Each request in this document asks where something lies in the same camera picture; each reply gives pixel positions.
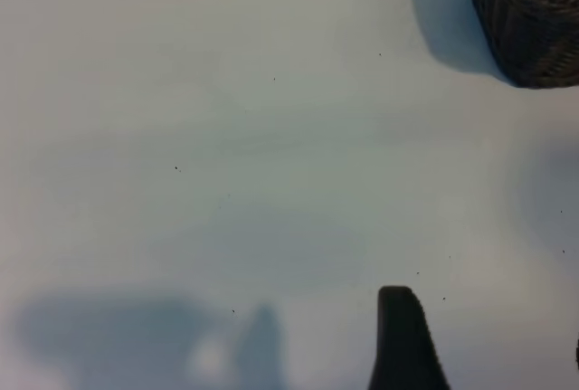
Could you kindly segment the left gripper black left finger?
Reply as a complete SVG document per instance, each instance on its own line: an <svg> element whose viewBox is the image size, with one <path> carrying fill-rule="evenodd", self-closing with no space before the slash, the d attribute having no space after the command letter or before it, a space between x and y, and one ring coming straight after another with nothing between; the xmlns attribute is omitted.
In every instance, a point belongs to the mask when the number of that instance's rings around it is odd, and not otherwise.
<svg viewBox="0 0 579 390"><path fill-rule="evenodd" d="M378 291L370 389L448 389L421 302L405 286Z"/></svg>

